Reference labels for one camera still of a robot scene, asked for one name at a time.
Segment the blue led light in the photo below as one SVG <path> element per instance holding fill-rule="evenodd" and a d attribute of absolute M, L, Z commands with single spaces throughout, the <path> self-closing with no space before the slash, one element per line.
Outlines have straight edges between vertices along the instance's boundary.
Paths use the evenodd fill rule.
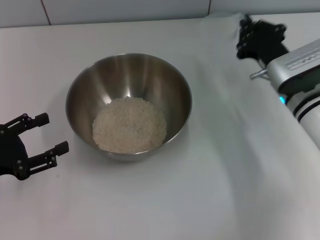
<path fill-rule="evenodd" d="M 284 98 L 283 96 L 279 97 L 279 99 L 280 99 L 280 101 L 281 101 L 283 104 L 286 103 L 286 100 L 285 100 L 285 98 Z"/>

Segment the metal bowl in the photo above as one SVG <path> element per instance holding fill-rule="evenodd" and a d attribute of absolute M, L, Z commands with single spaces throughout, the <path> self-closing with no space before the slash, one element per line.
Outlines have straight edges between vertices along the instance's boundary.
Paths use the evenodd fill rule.
<path fill-rule="evenodd" d="M 101 150 L 93 140 L 97 114 L 114 99 L 142 98 L 160 109 L 167 133 L 158 148 L 131 154 Z M 122 161 L 142 160 L 173 140 L 187 123 L 192 95 L 184 76 L 168 62 L 147 54 L 128 53 L 101 59 L 82 71 L 72 83 L 65 110 L 73 131 L 104 155 Z"/>

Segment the rice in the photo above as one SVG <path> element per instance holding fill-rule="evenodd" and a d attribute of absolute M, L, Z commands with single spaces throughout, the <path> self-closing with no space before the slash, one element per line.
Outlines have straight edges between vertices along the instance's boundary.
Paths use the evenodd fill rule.
<path fill-rule="evenodd" d="M 93 122 L 93 140 L 102 150 L 133 154 L 160 146 L 167 134 L 164 114 L 137 97 L 118 98 Z"/>

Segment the white wall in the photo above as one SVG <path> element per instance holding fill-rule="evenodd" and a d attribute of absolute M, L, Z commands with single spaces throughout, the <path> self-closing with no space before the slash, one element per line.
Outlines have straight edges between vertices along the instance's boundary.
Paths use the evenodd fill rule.
<path fill-rule="evenodd" d="M 0 28 L 48 24 L 40 0 L 0 0 Z"/>
<path fill-rule="evenodd" d="M 51 24 L 199 18 L 210 0 L 44 0 Z"/>
<path fill-rule="evenodd" d="M 282 14 L 320 12 L 320 0 L 211 0 L 210 13 Z"/>

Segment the bowl rim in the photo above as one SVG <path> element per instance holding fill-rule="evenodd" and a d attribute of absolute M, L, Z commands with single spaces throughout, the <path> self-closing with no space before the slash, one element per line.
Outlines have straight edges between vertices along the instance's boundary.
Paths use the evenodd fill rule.
<path fill-rule="evenodd" d="M 121 55 L 143 55 L 143 56 L 150 56 L 150 57 L 153 57 L 153 58 L 156 58 L 162 62 L 165 62 L 166 64 L 169 64 L 174 70 L 176 70 L 183 78 L 184 82 L 186 83 L 187 85 L 187 88 L 188 88 L 188 91 L 189 91 L 189 95 L 190 95 L 190 109 L 189 109 L 189 113 L 188 113 L 188 116 L 183 124 L 183 126 L 180 128 L 180 130 L 173 136 L 171 137 L 168 141 L 162 143 L 160 146 L 156 147 L 156 148 L 153 148 L 151 150 L 146 150 L 146 151 L 140 151 L 140 152 L 135 152 L 135 153 L 119 153 L 119 152 L 112 152 L 112 151 L 107 151 L 107 150 L 103 150 L 101 148 L 98 147 L 97 144 L 95 144 L 95 146 L 89 144 L 87 141 L 85 141 L 76 131 L 75 129 L 73 128 L 73 126 L 71 125 L 70 123 L 70 120 L 69 120 L 69 116 L 68 116 L 68 107 L 67 107 L 67 102 L 68 102 L 68 99 L 69 99 L 69 94 L 70 94 L 70 91 L 73 87 L 73 85 L 78 81 L 78 79 L 80 78 L 80 76 L 86 71 L 88 70 L 89 68 L 91 68 L 93 65 L 97 64 L 98 62 L 101 62 L 103 60 L 106 60 L 106 59 L 109 59 L 109 58 L 113 58 L 113 57 L 117 57 L 117 56 L 121 56 Z M 191 112 L 192 112 L 192 107 L 193 107 L 193 97 L 192 97 L 192 92 L 191 92 L 191 88 L 189 86 L 189 83 L 188 81 L 186 80 L 185 76 L 175 67 L 173 66 L 171 63 L 167 62 L 166 60 L 163 60 L 162 58 L 160 57 L 157 57 L 157 56 L 153 56 L 153 55 L 150 55 L 150 54 L 146 54 L 146 53 L 136 53 L 136 52 L 128 52 L 128 53 L 120 53 L 120 54 L 115 54 L 115 55 L 110 55 L 110 56 L 107 56 L 107 57 L 104 57 L 104 58 L 101 58 L 100 60 L 97 60 L 95 61 L 94 63 L 90 64 L 89 66 L 87 66 L 84 70 L 82 70 L 77 76 L 76 78 L 73 80 L 73 82 L 71 83 L 70 87 L 69 87 L 69 90 L 68 90 L 68 93 L 66 95 L 66 98 L 65 98 L 65 115 L 66 115 L 66 118 L 68 120 L 68 123 L 69 123 L 69 126 L 71 127 L 72 131 L 75 133 L 75 135 L 77 135 L 83 142 L 85 142 L 87 145 L 89 145 L 90 147 L 92 148 L 95 148 L 99 151 L 103 151 L 104 153 L 107 153 L 109 155 L 115 155 L 115 156 L 136 156 L 136 155 L 142 155 L 142 154 L 146 154 L 146 153 L 151 153 L 153 151 L 156 151 L 162 147 L 164 147 L 165 145 L 167 145 L 168 143 L 170 143 L 173 139 L 175 139 L 179 134 L 180 132 L 185 128 L 185 126 L 187 125 L 187 122 L 190 118 L 190 115 L 191 115 Z"/>

